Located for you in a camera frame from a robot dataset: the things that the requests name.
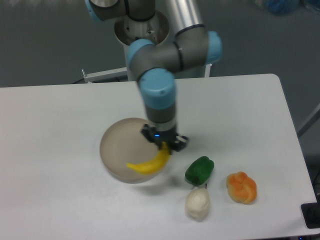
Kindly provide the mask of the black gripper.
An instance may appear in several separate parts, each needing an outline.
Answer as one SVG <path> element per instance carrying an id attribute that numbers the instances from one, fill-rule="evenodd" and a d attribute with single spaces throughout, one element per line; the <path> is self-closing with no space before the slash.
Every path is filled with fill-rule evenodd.
<path id="1" fill-rule="evenodd" d="M 162 142 L 167 144 L 170 152 L 180 152 L 188 145 L 188 137 L 184 135 L 178 135 L 176 125 L 169 130 L 160 131 L 156 127 L 146 123 L 143 125 L 140 133 L 148 142 L 155 144 L 158 150 L 163 148 Z"/>

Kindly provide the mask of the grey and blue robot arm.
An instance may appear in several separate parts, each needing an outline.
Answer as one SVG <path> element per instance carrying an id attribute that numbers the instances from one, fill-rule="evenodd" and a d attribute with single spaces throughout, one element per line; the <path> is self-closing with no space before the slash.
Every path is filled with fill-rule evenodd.
<path id="1" fill-rule="evenodd" d="M 92 19 L 123 21 L 126 68 L 137 82 L 147 124 L 142 135 L 159 149 L 184 149 L 189 139 L 177 132 L 175 73 L 217 62 L 219 35 L 205 28 L 194 0 L 168 0 L 169 16 L 160 21 L 153 0 L 88 0 Z"/>

